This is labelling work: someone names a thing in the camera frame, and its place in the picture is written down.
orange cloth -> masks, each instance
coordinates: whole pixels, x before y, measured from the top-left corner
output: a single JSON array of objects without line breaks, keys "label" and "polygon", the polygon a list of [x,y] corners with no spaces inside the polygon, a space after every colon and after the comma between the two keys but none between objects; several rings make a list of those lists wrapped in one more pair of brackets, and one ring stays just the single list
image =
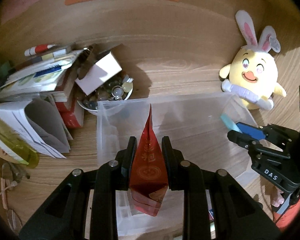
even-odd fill
[{"label": "orange cloth", "polygon": [[285,214],[279,219],[281,216],[280,214],[273,212],[274,222],[277,222],[277,227],[280,229],[280,231],[284,231],[288,225],[293,221],[293,219],[296,217],[298,212],[300,211],[300,199],[299,201],[288,208],[288,210],[285,212]]}]

red envelope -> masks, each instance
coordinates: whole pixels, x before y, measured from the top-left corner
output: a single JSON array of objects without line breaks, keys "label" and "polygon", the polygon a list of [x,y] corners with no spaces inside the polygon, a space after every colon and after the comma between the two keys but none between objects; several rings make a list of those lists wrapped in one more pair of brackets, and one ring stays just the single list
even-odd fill
[{"label": "red envelope", "polygon": [[158,140],[152,130],[152,108],[132,163],[130,190],[135,208],[156,216],[168,189],[168,175]]}]

red book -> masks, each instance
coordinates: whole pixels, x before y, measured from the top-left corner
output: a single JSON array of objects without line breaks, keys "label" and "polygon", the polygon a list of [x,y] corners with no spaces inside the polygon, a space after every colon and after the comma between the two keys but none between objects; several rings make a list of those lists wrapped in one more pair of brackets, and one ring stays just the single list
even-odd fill
[{"label": "red book", "polygon": [[71,111],[73,96],[74,96],[74,89],[71,90],[68,101],[66,101],[66,102],[56,102],[57,109],[60,113]]},{"label": "red book", "polygon": [[56,102],[66,102],[69,100],[74,81],[77,78],[77,68],[70,67],[65,75],[59,80],[57,87],[51,94]]},{"label": "red book", "polygon": [[156,216],[168,189],[168,175],[158,140],[152,129],[152,108],[132,163],[130,190],[135,208]]},{"label": "red book", "polygon": [[78,104],[74,97],[72,97],[70,111],[60,114],[67,128],[76,129],[83,127],[84,109]]}]

book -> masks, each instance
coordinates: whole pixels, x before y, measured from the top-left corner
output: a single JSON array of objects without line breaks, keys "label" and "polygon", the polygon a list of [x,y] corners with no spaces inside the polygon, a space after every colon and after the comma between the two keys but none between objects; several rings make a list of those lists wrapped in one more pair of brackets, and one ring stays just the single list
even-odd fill
[{"label": "book", "polygon": [[26,78],[30,75],[40,73],[42,71],[46,71],[50,68],[56,68],[60,67],[62,70],[67,69],[71,67],[71,65],[75,62],[78,55],[83,50],[75,50],[73,52],[70,52],[64,56],[55,57],[49,60],[45,60],[36,64],[33,64],[31,66],[28,66],[24,69],[21,69],[13,74],[11,74],[4,85],[0,87],[0,90],[2,90],[4,87],[9,86],[10,84],[20,80],[21,78]]},{"label": "book", "polygon": [[40,71],[21,78],[10,85],[0,89],[0,99],[19,96],[21,94],[39,93],[55,90],[61,75],[66,70],[55,66],[48,70]]},{"label": "book", "polygon": [[15,70],[19,71],[19,70],[21,70],[25,67],[28,67],[32,64],[68,54],[73,50],[73,48],[74,48],[74,44],[69,44],[69,45],[66,45],[63,47],[57,47],[57,48],[54,47],[54,49],[50,49],[44,53],[41,53],[39,55],[36,55],[36,56],[30,58],[29,60],[27,60],[25,62],[22,62],[19,65],[14,66],[14,68],[15,68]]},{"label": "book", "polygon": [[74,97],[72,98],[70,111],[60,114],[67,128],[76,129],[83,127],[84,109],[78,104]]},{"label": "book", "polygon": [[77,78],[77,68],[71,67],[66,70],[64,76],[62,76],[57,84],[57,87],[51,94],[54,97],[55,102],[67,102],[74,86],[74,81]]},{"label": "book", "polygon": [[74,97],[74,88],[72,88],[70,96],[66,102],[56,102],[56,107],[60,113],[68,112],[71,110],[73,97]]}]

red and white pen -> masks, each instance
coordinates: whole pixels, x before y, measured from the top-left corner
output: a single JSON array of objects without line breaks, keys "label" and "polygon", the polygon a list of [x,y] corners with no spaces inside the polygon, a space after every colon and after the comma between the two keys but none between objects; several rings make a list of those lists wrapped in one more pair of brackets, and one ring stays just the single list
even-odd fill
[{"label": "red and white pen", "polygon": [[41,45],[32,47],[25,51],[25,56],[33,56],[33,55],[36,55],[39,53],[43,53],[43,52],[47,51],[48,49],[51,49],[54,46],[56,46],[56,44],[41,44]]}]

